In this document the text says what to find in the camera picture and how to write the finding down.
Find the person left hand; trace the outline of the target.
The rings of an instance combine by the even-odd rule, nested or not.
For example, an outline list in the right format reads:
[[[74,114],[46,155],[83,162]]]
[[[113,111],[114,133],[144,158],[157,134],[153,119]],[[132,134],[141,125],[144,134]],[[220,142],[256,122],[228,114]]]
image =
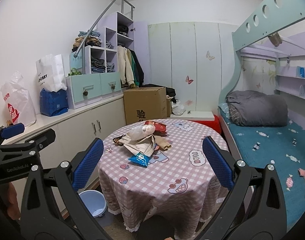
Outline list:
[[[12,220],[18,220],[21,217],[20,209],[18,207],[17,192],[12,183],[0,185],[0,196],[3,200],[7,215]]]

